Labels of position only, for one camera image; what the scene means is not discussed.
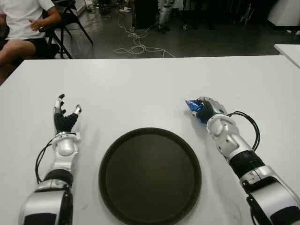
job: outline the concrete floor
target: concrete floor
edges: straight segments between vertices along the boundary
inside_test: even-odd
[[[71,25],[69,29],[73,38],[67,33],[64,37],[65,47],[74,59],[161,58],[163,55],[163,52],[144,52],[141,55],[114,52],[117,48],[129,49],[134,46],[132,38],[127,37],[124,29],[118,26],[120,21],[121,25],[130,28],[131,15],[121,16],[113,11],[107,16],[101,16],[98,12],[85,11],[80,20],[86,26],[94,45],[90,44],[81,30],[76,30],[77,25]],[[300,36],[286,30],[273,30],[266,24],[244,26],[216,23],[216,29],[209,30],[200,22],[197,30],[191,27],[182,30],[182,21],[172,18],[169,25],[171,30],[166,34],[158,33],[157,26],[154,26],[149,30],[149,35],[141,39],[142,43],[166,49],[175,57],[276,55],[278,52],[274,44],[300,44]]]

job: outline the white t-shirt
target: white t-shirt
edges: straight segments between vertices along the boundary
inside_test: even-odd
[[[51,0],[0,0],[0,14],[6,14],[8,39],[43,38],[44,33],[33,31],[29,20],[42,19],[43,9],[54,6]]]

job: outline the person's arm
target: person's arm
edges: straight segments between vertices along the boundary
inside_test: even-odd
[[[48,15],[48,17],[41,20],[29,20],[31,23],[31,29],[37,31],[44,26],[61,22],[60,14],[58,13],[55,7],[52,7],[48,10]]]
[[[6,24],[6,15],[0,14],[0,26],[3,26]]]

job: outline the black shorts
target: black shorts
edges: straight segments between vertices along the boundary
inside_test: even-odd
[[[36,53],[34,55],[34,59],[47,59],[49,52],[49,45],[47,44],[45,38],[30,38],[25,39],[24,41],[31,42],[35,48]],[[8,40],[4,40],[0,42],[0,50],[2,50],[3,46],[8,42]]]

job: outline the electrical wire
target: electrical wire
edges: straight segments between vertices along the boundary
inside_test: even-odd
[[[239,115],[239,116],[245,117],[252,124],[252,126],[254,127],[254,130],[255,130],[255,142],[253,144],[252,149],[253,149],[253,151],[256,151],[256,149],[260,143],[260,139],[261,139],[258,125],[254,121],[254,119],[252,119],[249,115],[245,114],[244,112],[235,111],[233,113],[228,114],[227,116],[231,117],[232,115]]]
[[[42,158],[46,152],[46,149],[51,146],[51,142],[52,142],[53,139],[51,139],[48,144],[39,152],[38,156],[37,156],[37,159],[36,159],[36,164],[35,164],[35,174],[36,174],[36,179],[37,179],[37,183],[39,184],[40,182],[42,182],[39,174],[38,174],[38,167],[42,161]]]
[[[251,219],[252,219],[253,225],[256,225],[256,222],[254,220],[253,210],[250,210],[250,213],[251,213]]]
[[[143,54],[144,52],[149,52],[149,53],[163,52],[162,58],[165,57],[166,53],[175,58],[175,56],[173,54],[169,53],[166,49],[156,48],[156,47],[147,47],[147,46],[145,46],[141,43],[141,38],[147,37],[149,29],[154,27],[155,25],[157,25],[158,24],[157,22],[155,24],[151,25],[146,30],[136,30],[135,32],[132,32],[132,31],[128,31],[125,26],[120,25],[121,18],[122,17],[120,17],[119,20],[118,20],[118,26],[120,28],[124,29],[124,31],[128,34],[127,37],[132,38],[132,41],[135,45],[133,47],[129,48],[129,49],[126,49],[126,48],[115,49],[114,50],[115,53],[117,53],[117,54],[129,53],[129,54],[134,54],[134,55],[140,55],[140,54]]]
[[[99,12],[95,12],[94,14],[96,14],[93,18],[91,19],[88,19],[86,20],[84,23],[83,23],[83,27],[84,28],[89,28],[89,27],[95,27],[95,26],[98,26],[99,25],[99,22],[104,19],[104,20],[107,20],[107,19],[110,19],[111,16],[110,15],[101,15]],[[74,28],[74,29],[68,29],[68,30],[81,30],[81,28]]]

